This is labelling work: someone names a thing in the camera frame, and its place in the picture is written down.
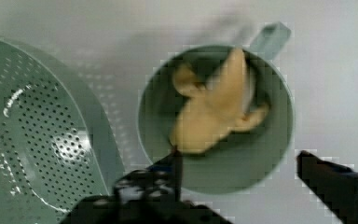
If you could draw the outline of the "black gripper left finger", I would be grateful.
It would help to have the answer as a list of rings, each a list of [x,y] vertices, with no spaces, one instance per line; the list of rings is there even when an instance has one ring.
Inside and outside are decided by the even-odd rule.
[[[181,199],[183,156],[174,148],[113,186],[111,195],[88,196],[60,224],[233,224],[206,205]]]

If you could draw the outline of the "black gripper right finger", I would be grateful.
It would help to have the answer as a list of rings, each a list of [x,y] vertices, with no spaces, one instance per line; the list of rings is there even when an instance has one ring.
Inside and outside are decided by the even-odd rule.
[[[302,150],[296,173],[342,224],[358,224],[358,172]]]

